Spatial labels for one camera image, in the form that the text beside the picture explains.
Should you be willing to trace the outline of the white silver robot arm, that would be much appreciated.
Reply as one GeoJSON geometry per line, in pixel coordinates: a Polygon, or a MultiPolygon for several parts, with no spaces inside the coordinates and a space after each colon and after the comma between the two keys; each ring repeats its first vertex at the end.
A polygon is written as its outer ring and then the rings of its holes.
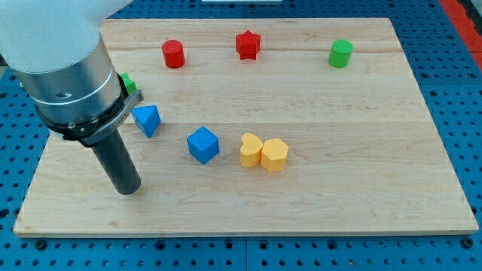
{"type": "Polygon", "coordinates": [[[1,55],[45,125],[96,145],[142,97],[129,97],[100,32],[130,0],[2,0],[1,55]]]}

